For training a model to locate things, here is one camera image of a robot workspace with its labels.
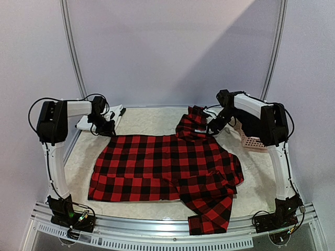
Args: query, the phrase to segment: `marble surface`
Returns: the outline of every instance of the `marble surface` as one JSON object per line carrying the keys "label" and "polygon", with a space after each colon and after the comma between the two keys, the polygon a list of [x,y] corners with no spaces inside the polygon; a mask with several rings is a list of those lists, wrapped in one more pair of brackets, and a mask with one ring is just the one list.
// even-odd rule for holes
{"label": "marble surface", "polygon": [[[169,135],[175,133],[187,108],[131,108],[125,112],[119,127],[120,134]],[[226,126],[216,139],[228,152],[241,161],[245,181],[237,187],[232,217],[252,215],[259,210],[275,209],[275,180],[268,153],[250,151],[241,145],[239,133]],[[87,199],[95,161],[106,147],[109,138],[82,132],[65,165],[66,181],[75,202],[92,207],[97,214],[133,219],[187,220],[194,212],[181,201],[100,202]]]}

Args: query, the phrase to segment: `checkered fabric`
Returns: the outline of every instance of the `checkered fabric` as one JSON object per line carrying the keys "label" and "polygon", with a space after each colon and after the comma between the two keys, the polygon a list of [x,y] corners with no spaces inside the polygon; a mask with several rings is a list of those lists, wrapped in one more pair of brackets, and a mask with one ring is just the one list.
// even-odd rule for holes
{"label": "checkered fabric", "polygon": [[188,218],[190,235],[225,233],[243,174],[238,158],[205,133],[207,117],[189,107],[174,135],[112,137],[96,161],[88,199],[180,199],[197,214]]}

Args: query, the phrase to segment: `white arm segment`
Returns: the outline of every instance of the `white arm segment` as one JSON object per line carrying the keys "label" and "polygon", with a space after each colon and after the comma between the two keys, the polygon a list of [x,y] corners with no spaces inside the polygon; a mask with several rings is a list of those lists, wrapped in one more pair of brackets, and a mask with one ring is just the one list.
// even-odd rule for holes
{"label": "white arm segment", "polygon": [[92,111],[92,103],[89,101],[68,101],[68,117],[89,115]]}
{"label": "white arm segment", "polygon": [[[257,118],[261,118],[262,106],[271,106],[256,99],[250,98],[245,94],[238,94],[234,97],[234,106],[237,109],[246,111]],[[291,171],[291,163],[288,155],[288,144],[286,143],[286,153],[288,157],[288,163]],[[274,168],[274,177],[276,181],[276,197],[278,200],[286,200],[295,195],[294,189],[289,181],[288,166],[284,153],[284,142],[280,143],[278,147],[271,145],[267,147],[270,154],[272,165]]]}
{"label": "white arm segment", "polygon": [[[91,113],[91,111],[92,103],[89,101],[68,101],[68,117],[88,115]],[[68,185],[66,184],[64,171],[64,145],[64,142],[56,143],[54,146],[52,146],[51,143],[44,143],[42,145],[49,180],[48,195],[55,199],[58,198],[58,195],[53,190],[51,183],[53,183],[53,186],[55,187],[57,193],[63,199],[67,198],[70,195]]]}

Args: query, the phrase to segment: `red and black plaid shirt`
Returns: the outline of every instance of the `red and black plaid shirt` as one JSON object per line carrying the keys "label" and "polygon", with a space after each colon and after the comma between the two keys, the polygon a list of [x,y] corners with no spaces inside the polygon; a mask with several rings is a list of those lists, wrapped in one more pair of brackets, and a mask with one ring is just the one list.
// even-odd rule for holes
{"label": "red and black plaid shirt", "polygon": [[112,137],[96,161],[88,199],[181,199],[197,214],[188,218],[190,235],[225,233],[243,174],[238,158],[204,133],[207,117],[189,107],[174,135]]}

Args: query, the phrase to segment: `white folded cloth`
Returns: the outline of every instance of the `white folded cloth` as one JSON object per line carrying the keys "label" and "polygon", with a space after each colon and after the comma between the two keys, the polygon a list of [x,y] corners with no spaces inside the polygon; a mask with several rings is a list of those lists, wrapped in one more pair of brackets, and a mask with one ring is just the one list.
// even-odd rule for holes
{"label": "white folded cloth", "polygon": [[[119,106],[113,106],[113,107],[110,107],[109,108],[109,111],[108,113],[106,113],[104,115],[104,118],[107,120],[107,121],[110,121],[110,120],[114,120],[115,121],[115,130],[116,128],[119,126],[120,124],[120,120],[122,118],[122,114],[121,114],[121,111],[123,110],[123,106],[122,105],[119,105]],[[76,127],[79,129],[79,130],[82,130],[82,131],[90,131],[91,129],[91,126],[92,126],[92,123],[88,123],[87,122],[87,115],[84,115],[81,120],[78,122],[78,124],[76,125]],[[96,130],[96,126],[93,125],[92,127],[92,132],[95,132]]]}

